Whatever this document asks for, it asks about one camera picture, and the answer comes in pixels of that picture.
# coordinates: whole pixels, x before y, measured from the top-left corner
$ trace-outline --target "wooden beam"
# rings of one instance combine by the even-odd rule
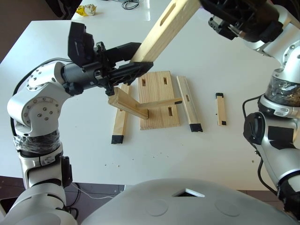
[[[136,107],[139,109],[151,109],[151,108],[157,108],[167,105],[177,105],[182,103],[182,98],[173,98],[173,99],[167,99],[167,100],[161,100],[156,102],[147,102],[147,103],[140,103],[137,104]]]
[[[182,97],[184,111],[192,132],[203,132],[200,120],[198,119],[196,108],[192,99],[188,82],[185,76],[177,76],[177,83]]]
[[[200,6],[199,0],[172,0],[130,62],[153,62]]]
[[[135,116],[138,116],[142,119],[148,119],[148,110],[138,109],[136,107],[136,105],[139,104],[138,101],[126,94],[118,87],[113,88],[113,90],[114,95],[108,97],[108,104],[131,113]]]
[[[216,93],[216,99],[217,99],[217,124],[219,126],[226,126],[227,119],[225,113],[224,94]]]
[[[131,86],[127,84],[122,84],[121,90],[126,94],[130,95]],[[116,119],[114,122],[113,133],[112,133],[112,144],[122,144],[124,139],[124,134],[126,130],[128,113],[124,110],[117,109]]]

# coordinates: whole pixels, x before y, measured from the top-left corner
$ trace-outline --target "black cable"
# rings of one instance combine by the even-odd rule
[[[75,210],[76,214],[74,216],[74,219],[77,219],[78,218],[78,215],[79,215],[79,210],[77,208],[74,208],[74,207],[70,207],[69,208],[69,213],[71,213],[72,210]]]
[[[40,65],[38,65],[37,67],[35,67],[34,69],[32,69],[28,74],[26,74],[20,81],[19,83],[16,85],[14,92],[13,92],[13,96],[18,92],[20,86],[28,79],[28,77],[33,73],[33,71],[35,71],[37,68],[41,67],[42,65],[45,65],[47,63],[53,62],[53,61],[64,61],[64,62],[72,62],[69,59],[64,59],[64,58],[53,58],[50,60],[47,60],[43,63],[41,63]],[[15,132],[15,124],[14,124],[14,119],[10,118],[10,126],[11,126],[11,130],[13,132],[14,136],[17,136],[16,132]]]
[[[277,192],[263,181],[262,175],[261,175],[262,166],[263,166],[263,159],[261,158],[261,161],[260,161],[258,169],[257,169],[258,179],[268,190],[270,190],[274,195],[277,196]]]
[[[256,100],[256,99],[259,99],[262,95],[260,96],[257,96],[257,97],[253,97],[253,98],[250,98],[250,99],[247,99],[246,101],[243,102],[243,105],[242,105],[242,109],[243,109],[243,115],[244,115],[244,118],[246,119],[246,111],[245,111],[245,104],[247,102],[250,102],[250,101],[253,101],[253,100]]]
[[[79,197],[80,197],[80,194],[81,194],[80,186],[79,186],[78,183],[75,183],[75,184],[76,184],[77,187],[78,187],[78,189],[77,189],[77,195],[76,195],[76,198],[75,198],[75,200],[73,201],[73,203],[71,203],[70,205],[67,205],[67,206],[66,206],[67,208],[72,207],[72,206],[75,205],[75,204],[78,202],[78,200],[79,200]]]
[[[139,0],[113,0],[113,1],[122,2],[122,8],[125,10],[131,10],[131,9],[139,7],[139,5],[140,5]]]

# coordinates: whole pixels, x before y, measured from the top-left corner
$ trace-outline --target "yellow object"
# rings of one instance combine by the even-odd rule
[[[76,13],[82,16],[94,15],[96,12],[96,7],[97,6],[94,6],[93,4],[79,6],[76,10]]]

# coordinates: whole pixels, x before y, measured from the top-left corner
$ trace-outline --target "pine wood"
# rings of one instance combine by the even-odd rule
[[[137,108],[139,109],[151,109],[151,108],[157,108],[157,107],[162,107],[166,105],[177,105],[182,103],[182,98],[177,97],[174,99],[168,99],[168,100],[161,100],[161,101],[156,101],[156,102],[147,102],[147,103],[140,103],[136,105]]]
[[[138,109],[136,107],[139,104],[134,98],[130,97],[126,92],[118,87],[113,88],[114,95],[108,97],[108,104],[115,106],[121,110],[138,116],[142,119],[148,119],[147,109]]]
[[[196,108],[193,102],[191,91],[188,86],[187,78],[185,76],[177,76],[177,83],[182,97],[183,107],[187,115],[188,123],[191,129],[192,127],[193,128],[197,127],[196,130],[192,129],[192,132],[194,131],[202,132],[201,123],[197,116]]]
[[[126,84],[122,84],[121,86],[121,90],[124,91],[126,94],[130,95],[130,90],[131,90],[131,86],[130,85],[126,85]],[[117,114],[116,114],[116,119],[114,122],[114,127],[113,127],[113,133],[112,135],[121,135],[122,136],[122,141],[119,143],[123,142],[123,137],[125,134],[125,130],[126,130],[126,122],[127,122],[127,116],[128,113],[124,110],[121,109],[117,109]]]
[[[199,0],[172,0],[131,62],[153,62],[201,6]]]
[[[174,98],[170,71],[150,72],[138,78],[139,102],[157,102]],[[141,130],[179,126],[176,105],[148,109],[149,118],[140,119]]]
[[[225,101],[224,96],[216,96],[217,101],[217,124],[219,126],[226,126],[226,112],[225,112]]]

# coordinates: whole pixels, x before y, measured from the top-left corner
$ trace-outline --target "white table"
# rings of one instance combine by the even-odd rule
[[[142,42],[152,22],[85,21],[87,32],[106,48]],[[70,21],[31,22],[0,65],[0,175],[21,177],[12,142],[6,104],[14,86],[37,64],[67,57]],[[170,70],[176,96],[176,75],[186,75],[203,133],[191,133],[181,105],[180,127],[139,130],[130,115],[124,143],[111,145],[116,109],[107,104],[105,90],[94,88],[69,99],[62,108],[60,134],[64,155],[70,156],[76,182],[136,184],[159,178],[211,180],[234,189],[262,190],[256,171],[259,157],[243,138],[241,105],[265,92],[279,64],[247,49],[241,39],[217,35],[194,15],[155,61],[151,71]],[[225,94],[228,126],[217,125],[215,93]],[[137,84],[133,83],[137,98]],[[257,110],[252,103],[247,113]],[[263,171],[263,177],[270,179]]]
[[[122,8],[122,1],[116,2],[113,0],[83,0],[80,5],[93,4],[97,6],[96,14],[93,16],[81,16],[74,14],[72,20],[97,20],[98,22],[105,21],[156,21],[170,0],[140,0],[139,7],[132,10],[124,10]]]

